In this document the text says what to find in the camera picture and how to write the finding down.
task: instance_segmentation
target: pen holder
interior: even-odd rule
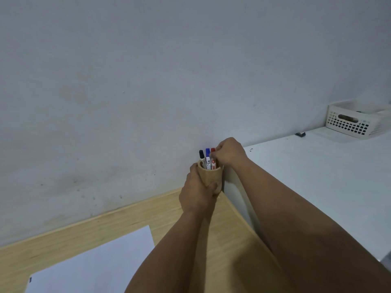
[[[198,161],[197,164],[198,173],[201,177],[202,182],[204,182],[205,186],[209,186],[213,182],[217,182],[218,186],[215,190],[215,194],[219,194],[221,192],[222,170],[224,166],[219,166],[217,169],[207,170],[201,166],[201,161]]]

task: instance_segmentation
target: basket hole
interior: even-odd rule
[[[346,120],[346,121],[349,121],[349,122],[354,122],[354,123],[359,122],[359,120],[357,118],[346,116],[346,115],[343,115],[343,114],[339,114],[338,118]]]

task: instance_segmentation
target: forearm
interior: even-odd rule
[[[186,292],[203,217],[183,213],[139,267],[125,293]]]
[[[390,284],[384,267],[314,205],[248,159],[233,168],[273,253],[300,291],[361,292]]]

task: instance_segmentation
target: human arm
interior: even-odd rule
[[[234,138],[211,156],[238,175],[272,252],[299,292],[391,288],[383,265],[330,217],[249,160]]]
[[[217,184],[205,187],[197,164],[190,167],[179,195],[183,214],[134,274],[125,293],[187,292],[193,270],[198,234],[213,208]]]

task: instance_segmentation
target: person's left hand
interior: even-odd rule
[[[183,212],[196,212],[200,216],[205,216],[216,203],[217,197],[213,195],[216,188],[217,182],[213,182],[208,187],[204,185],[197,170],[197,163],[194,163],[179,194]]]

